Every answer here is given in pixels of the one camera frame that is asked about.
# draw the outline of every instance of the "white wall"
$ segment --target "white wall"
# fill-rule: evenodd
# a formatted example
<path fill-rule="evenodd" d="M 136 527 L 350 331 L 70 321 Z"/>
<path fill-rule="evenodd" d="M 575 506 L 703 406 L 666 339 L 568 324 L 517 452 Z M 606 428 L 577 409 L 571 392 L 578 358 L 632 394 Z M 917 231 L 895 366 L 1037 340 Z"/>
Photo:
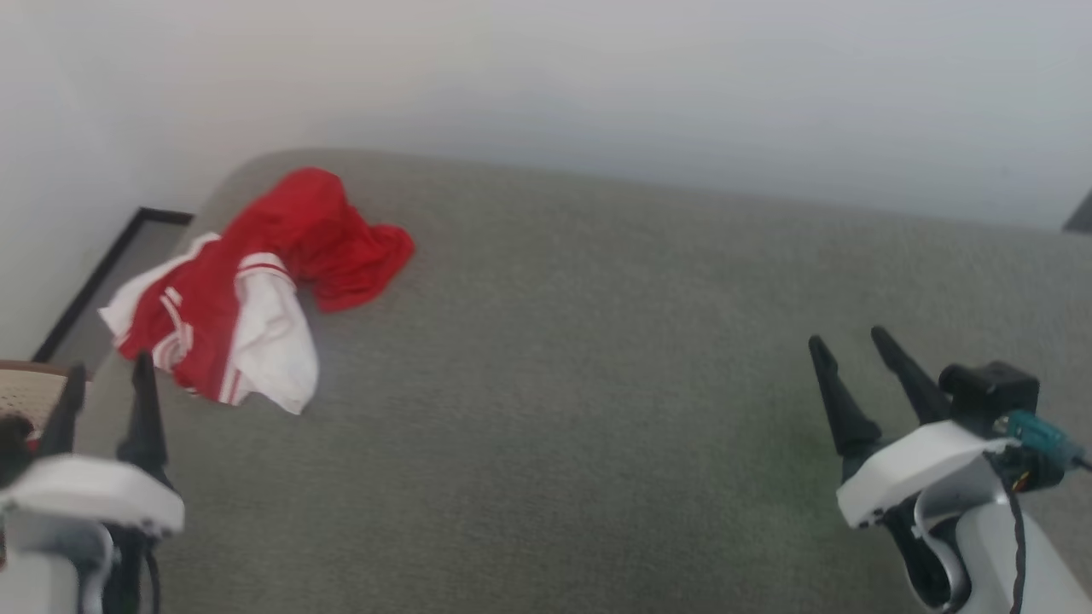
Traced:
<path fill-rule="evenodd" d="M 55 60 L 0 3 L 0 358 L 45 341 L 138 204 Z"/>
<path fill-rule="evenodd" d="M 348 145 L 1058 228 L 1088 0 L 35 0 L 153 204 Z"/>

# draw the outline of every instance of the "robotic arm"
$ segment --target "robotic arm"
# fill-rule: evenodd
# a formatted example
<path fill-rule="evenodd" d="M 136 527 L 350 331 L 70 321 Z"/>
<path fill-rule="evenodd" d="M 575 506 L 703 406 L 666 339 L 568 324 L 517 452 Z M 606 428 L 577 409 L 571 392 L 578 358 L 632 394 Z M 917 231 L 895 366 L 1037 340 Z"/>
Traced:
<path fill-rule="evenodd" d="M 823 341 L 808 342 L 842 457 L 838 505 L 850 527 L 888 530 L 914 594 L 931 612 L 1092 612 L 1017 499 L 1089 469 L 1083 449 L 1035 415 L 1038 380 L 995 362 L 952 365 L 938 387 L 886 330 L 874 328 L 873 341 L 921 423 L 894 441 L 857 406 Z"/>
<path fill-rule="evenodd" d="M 0 491 L 5 612 L 135 613 L 145 565 L 158 612 L 153 550 L 181 532 L 185 506 L 164 473 L 167 448 L 151 357 L 136 361 L 129 433 L 116 461 L 72 453 L 84 381 L 82 366 L 69 371 L 36 452 L 22 454 L 17 476 Z"/>

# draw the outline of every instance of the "red fabric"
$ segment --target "red fabric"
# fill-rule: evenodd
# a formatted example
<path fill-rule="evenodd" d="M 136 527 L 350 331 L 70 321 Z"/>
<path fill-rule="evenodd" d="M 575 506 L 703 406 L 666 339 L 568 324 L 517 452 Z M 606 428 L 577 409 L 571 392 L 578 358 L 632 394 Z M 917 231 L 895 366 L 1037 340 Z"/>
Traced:
<path fill-rule="evenodd" d="M 175 380 L 218 399 L 239 311 L 235 276 L 245 257 L 276 255 L 293 280 L 311 284 L 320 309 L 337 311 L 378 296 L 413 251 L 413 239 L 402 228 L 365 223 L 336 175 L 301 168 L 247 206 L 219 240 L 152 284 L 118 350 L 133 359 L 177 330 L 165 305 L 164 293 L 171 287 L 182 297 L 180 320 L 193 329 L 192 346 L 174 368 Z"/>

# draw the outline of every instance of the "white sleeve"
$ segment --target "white sleeve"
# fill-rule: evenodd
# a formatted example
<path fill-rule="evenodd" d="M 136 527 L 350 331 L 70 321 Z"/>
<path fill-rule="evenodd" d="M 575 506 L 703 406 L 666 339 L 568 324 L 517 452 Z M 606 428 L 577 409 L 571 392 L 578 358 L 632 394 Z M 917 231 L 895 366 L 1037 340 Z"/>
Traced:
<path fill-rule="evenodd" d="M 272 255 L 254 255 L 280 260 Z M 314 395 L 319 358 L 296 286 L 282 267 L 240 265 L 236 278 L 239 318 L 219 401 L 238 405 L 248 392 L 269 397 L 299 414 Z"/>
<path fill-rule="evenodd" d="M 133 323 L 133 315 L 136 312 L 136 305 L 140 303 L 140 297 L 144 295 L 144 291 L 182 262 L 189 262 L 197 258 L 198 252 L 205 244 L 217 239 L 219 239 L 219 235 L 216 233 L 205 233 L 193 239 L 186 253 L 176 256 L 163 264 L 136 275 L 118 288 L 110 303 L 98 310 L 98 315 L 114 333 L 115 345 L 119 345 L 129 333 L 129 327 Z"/>

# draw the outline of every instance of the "teal connector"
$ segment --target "teal connector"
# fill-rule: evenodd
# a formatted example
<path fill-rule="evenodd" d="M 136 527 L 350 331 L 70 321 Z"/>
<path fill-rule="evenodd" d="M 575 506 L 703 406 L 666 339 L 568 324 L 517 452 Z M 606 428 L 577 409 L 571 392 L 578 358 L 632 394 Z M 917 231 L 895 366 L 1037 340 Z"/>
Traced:
<path fill-rule="evenodd" d="M 1070 441 L 1060 428 L 1023 410 L 1009 412 L 1001 420 L 1006 421 L 1007 436 L 1018 439 L 1024 447 L 1043 452 L 1051 462 L 1066 471 L 1081 465 L 1084 448 Z"/>

